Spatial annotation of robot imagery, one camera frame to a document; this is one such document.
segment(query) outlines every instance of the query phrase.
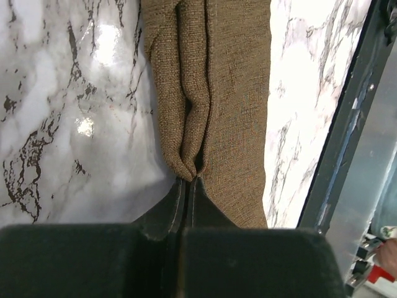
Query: black plastic edge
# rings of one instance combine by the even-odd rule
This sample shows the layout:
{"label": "black plastic edge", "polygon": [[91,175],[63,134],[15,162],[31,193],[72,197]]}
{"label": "black plastic edge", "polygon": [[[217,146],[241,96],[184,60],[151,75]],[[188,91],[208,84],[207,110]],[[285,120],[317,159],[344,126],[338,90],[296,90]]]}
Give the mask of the black plastic edge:
{"label": "black plastic edge", "polygon": [[[347,72],[298,227],[326,233],[394,41],[385,36],[389,1],[373,0]],[[358,109],[353,105],[359,102]],[[352,123],[359,117],[357,125]]]}

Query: marble pattern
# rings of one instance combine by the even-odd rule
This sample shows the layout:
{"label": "marble pattern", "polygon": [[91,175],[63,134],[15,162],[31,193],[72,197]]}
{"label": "marble pattern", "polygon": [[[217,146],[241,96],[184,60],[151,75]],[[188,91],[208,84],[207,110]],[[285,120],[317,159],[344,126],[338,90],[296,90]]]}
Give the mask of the marble pattern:
{"label": "marble pattern", "polygon": [[369,5],[272,1],[263,198],[270,227],[297,226]]}
{"label": "marble pattern", "polygon": [[[370,0],[273,0],[264,207],[297,224]],[[0,0],[0,227],[129,222],[174,175],[139,0]]]}
{"label": "marble pattern", "polygon": [[131,222],[171,187],[139,1],[0,0],[0,226]]}

